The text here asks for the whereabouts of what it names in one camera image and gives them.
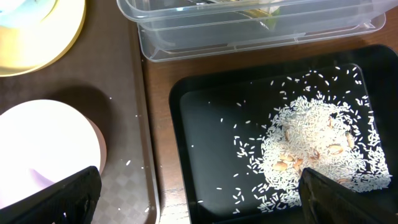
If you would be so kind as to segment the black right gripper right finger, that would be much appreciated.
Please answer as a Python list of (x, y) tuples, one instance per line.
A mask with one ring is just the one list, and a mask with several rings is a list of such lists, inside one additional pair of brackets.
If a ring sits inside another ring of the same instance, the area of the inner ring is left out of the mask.
[(397, 214), (309, 167), (302, 171), (298, 191), (309, 224), (397, 223)]

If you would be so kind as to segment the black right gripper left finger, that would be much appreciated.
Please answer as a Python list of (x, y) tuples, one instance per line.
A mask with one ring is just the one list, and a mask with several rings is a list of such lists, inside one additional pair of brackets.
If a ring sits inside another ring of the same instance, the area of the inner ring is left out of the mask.
[(1, 223), (90, 224), (100, 198), (101, 177), (89, 166), (1, 209)]

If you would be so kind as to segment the pile of rice and nuts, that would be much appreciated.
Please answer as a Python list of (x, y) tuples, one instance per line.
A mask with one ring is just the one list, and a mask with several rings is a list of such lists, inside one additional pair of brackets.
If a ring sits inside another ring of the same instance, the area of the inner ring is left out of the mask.
[(355, 192), (391, 186), (369, 95), (348, 100), (355, 87), (364, 86), (358, 69), (332, 69), (332, 76), (312, 69), (283, 78), (277, 87), (281, 102), (267, 114), (263, 133), (233, 136), (233, 156), (261, 177), (249, 192), (235, 188), (235, 215), (250, 198), (260, 213), (300, 206), (299, 179), (307, 167)]

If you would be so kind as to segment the yellow green snack wrapper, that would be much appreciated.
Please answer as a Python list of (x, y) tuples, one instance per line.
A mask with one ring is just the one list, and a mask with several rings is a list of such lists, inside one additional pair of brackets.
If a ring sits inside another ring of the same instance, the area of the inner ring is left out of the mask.
[[(216, 4), (222, 2), (238, 2), (239, 0), (187, 0), (187, 2), (194, 5)], [(260, 9), (248, 9), (243, 11), (235, 11), (235, 14), (243, 16), (245, 19), (255, 19), (260, 17), (272, 17), (280, 14), (280, 6), (265, 7)], [(263, 19), (257, 21), (261, 26), (267, 30), (272, 30), (275, 27), (275, 19)]]

